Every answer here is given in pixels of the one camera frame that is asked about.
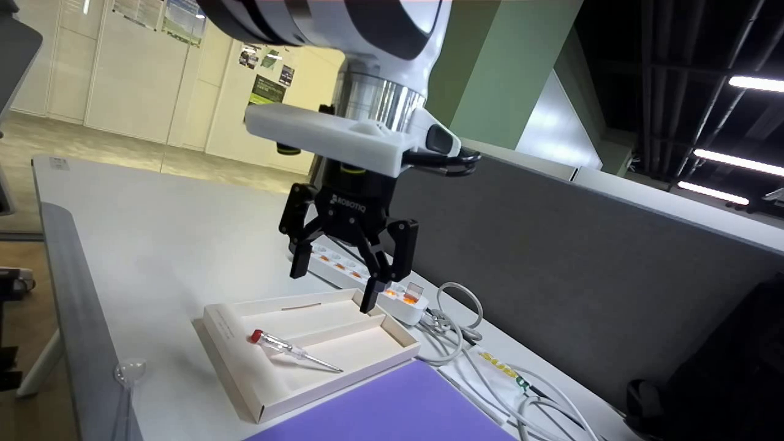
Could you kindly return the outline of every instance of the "white table surface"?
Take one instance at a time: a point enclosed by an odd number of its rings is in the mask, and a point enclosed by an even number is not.
[[[133,394],[143,436],[257,435],[262,427],[239,420],[192,321],[206,305],[332,293],[317,277],[286,277],[286,238],[278,234],[285,197],[50,158],[34,160],[34,176],[39,202],[74,215],[119,361],[152,364]],[[470,318],[452,300],[447,309]],[[600,398],[495,326],[481,332],[482,349],[564,388],[604,440],[638,440]]]

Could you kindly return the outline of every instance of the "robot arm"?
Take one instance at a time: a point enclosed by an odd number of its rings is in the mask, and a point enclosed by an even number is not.
[[[230,37],[266,44],[315,44],[346,54],[332,114],[251,105],[246,125],[261,138],[324,158],[310,186],[294,186],[279,231],[291,238],[291,277],[307,273],[324,234],[355,246],[370,271],[362,312],[409,274],[414,222],[390,222],[394,180],[409,168],[466,175],[479,155],[424,111],[452,0],[199,0]],[[394,240],[387,262],[381,236]]]

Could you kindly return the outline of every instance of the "white wall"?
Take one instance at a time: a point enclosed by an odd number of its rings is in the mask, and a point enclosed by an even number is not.
[[[578,170],[604,168],[578,114],[573,111],[555,71],[550,73],[535,114],[523,130],[517,153]]]
[[[12,105],[18,114],[199,149],[229,160],[307,175],[312,155],[279,158],[274,143],[246,132],[256,73],[239,64],[241,44],[214,24],[201,46],[145,31],[112,12],[112,0],[24,0],[18,21],[44,46]],[[332,103],[344,56],[289,49],[297,68],[285,103],[317,111]]]

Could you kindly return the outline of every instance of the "table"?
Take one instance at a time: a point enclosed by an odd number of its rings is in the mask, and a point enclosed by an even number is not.
[[[286,277],[285,197],[62,158],[34,160],[34,180],[82,440],[257,435],[239,420],[193,318],[218,301],[332,293],[317,277]],[[452,300],[447,309],[468,317]],[[564,388],[600,436],[638,440],[593,392],[495,326],[481,332],[492,354]],[[152,374],[123,413],[115,366],[127,359],[149,361]]]

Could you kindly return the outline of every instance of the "ceiling light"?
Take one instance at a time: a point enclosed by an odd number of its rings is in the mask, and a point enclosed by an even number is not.
[[[680,186],[689,190],[694,193],[704,193],[704,197],[710,197],[710,198],[724,198],[724,202],[731,202],[731,204],[738,204],[738,206],[747,206],[751,204],[747,198],[742,198],[738,193],[725,193],[725,192],[699,186],[699,185],[692,185],[692,181],[680,181]]]
[[[700,158],[700,160],[709,160],[709,162],[731,164],[731,168],[740,168],[740,170],[753,170],[753,171],[760,171],[760,175],[784,176],[784,168],[753,162],[753,160],[742,160],[742,158],[732,158],[732,155],[721,155],[721,153],[710,153],[710,149],[694,149],[694,158]]]
[[[784,94],[784,81],[780,81],[780,78],[732,77],[732,78],[731,78],[731,87],[732,87],[732,88],[753,88],[753,92]]]

